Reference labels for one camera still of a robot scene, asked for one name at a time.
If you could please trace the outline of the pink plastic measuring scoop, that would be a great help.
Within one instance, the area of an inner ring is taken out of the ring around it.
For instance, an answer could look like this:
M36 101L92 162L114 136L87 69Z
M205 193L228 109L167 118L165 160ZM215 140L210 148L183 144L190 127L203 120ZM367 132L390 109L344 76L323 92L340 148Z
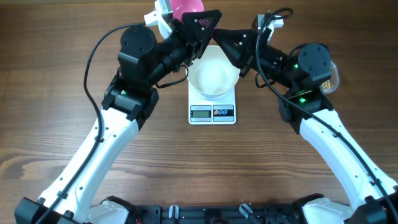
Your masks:
M182 21L182 15L187 12L204 12L202 0L171 0L173 18Z

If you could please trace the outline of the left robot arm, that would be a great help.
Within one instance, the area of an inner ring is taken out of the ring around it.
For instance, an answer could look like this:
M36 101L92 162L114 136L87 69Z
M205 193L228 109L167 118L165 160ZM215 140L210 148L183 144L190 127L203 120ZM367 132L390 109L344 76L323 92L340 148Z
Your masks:
M93 197L126 144L152 114L162 79L189 67L207 48L221 19L217 9L186 12L171 23L172 33L158 42L145 23L120 27L119 68L100 104L96 121L72 160L37 200L23 198L17 223L138 223L133 204L108 197L92 206Z

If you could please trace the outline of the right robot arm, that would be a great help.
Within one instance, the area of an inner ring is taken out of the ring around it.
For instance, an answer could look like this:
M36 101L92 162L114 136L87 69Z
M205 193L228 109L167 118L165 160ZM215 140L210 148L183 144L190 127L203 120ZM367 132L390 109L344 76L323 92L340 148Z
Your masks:
M322 90L331 77L328 47L305 43L285 54L269 45L276 25L291 15L283 8L250 30L216 29L213 37L241 76L255 70L264 86L287 88L277 96L282 119L318 151L349 198L349 205L342 205L313 194L293 209L302 223L396 223L397 182L361 149Z

